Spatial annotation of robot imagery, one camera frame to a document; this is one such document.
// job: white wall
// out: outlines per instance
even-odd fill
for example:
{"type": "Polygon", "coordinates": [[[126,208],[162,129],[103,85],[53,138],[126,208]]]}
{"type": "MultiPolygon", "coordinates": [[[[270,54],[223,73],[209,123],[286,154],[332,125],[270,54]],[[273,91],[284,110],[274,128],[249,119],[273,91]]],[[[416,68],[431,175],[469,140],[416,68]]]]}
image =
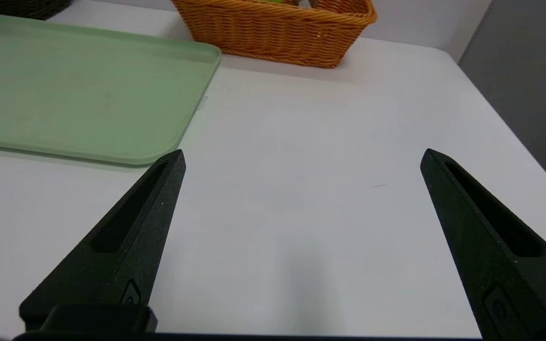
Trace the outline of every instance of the white wall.
{"type": "MultiPolygon", "coordinates": [[[[100,1],[176,10],[170,0],[100,1]]],[[[440,48],[458,61],[490,1],[373,0],[379,19],[362,36],[440,48]]]]}

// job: white table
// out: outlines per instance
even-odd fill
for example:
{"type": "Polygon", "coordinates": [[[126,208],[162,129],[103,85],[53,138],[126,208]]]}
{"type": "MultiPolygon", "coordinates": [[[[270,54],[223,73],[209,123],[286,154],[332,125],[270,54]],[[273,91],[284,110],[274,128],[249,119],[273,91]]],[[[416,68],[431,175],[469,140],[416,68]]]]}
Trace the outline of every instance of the white table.
{"type": "MultiPolygon", "coordinates": [[[[79,0],[57,22],[187,37],[79,0]]],[[[546,174],[451,58],[358,39],[334,70],[224,56],[150,306],[159,332],[477,337],[420,175],[447,153],[546,239],[546,174]]],[[[0,151],[0,335],[145,169],[0,151]]]]}

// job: gray wall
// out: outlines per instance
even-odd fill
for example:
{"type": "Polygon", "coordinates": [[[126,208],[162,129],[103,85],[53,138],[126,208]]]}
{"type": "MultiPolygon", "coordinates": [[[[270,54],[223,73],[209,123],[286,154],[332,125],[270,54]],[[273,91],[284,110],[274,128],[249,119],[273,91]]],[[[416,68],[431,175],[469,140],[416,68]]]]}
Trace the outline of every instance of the gray wall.
{"type": "Polygon", "coordinates": [[[546,170],[546,0],[494,0],[459,64],[546,170]]]}

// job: green tray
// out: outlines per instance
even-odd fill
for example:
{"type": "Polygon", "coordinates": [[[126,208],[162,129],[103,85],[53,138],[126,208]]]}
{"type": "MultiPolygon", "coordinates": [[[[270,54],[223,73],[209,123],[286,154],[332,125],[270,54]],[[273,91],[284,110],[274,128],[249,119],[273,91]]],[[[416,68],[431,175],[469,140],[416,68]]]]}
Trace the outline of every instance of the green tray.
{"type": "Polygon", "coordinates": [[[193,41],[0,15],[0,147],[154,162],[177,147],[220,54],[193,41]]]}

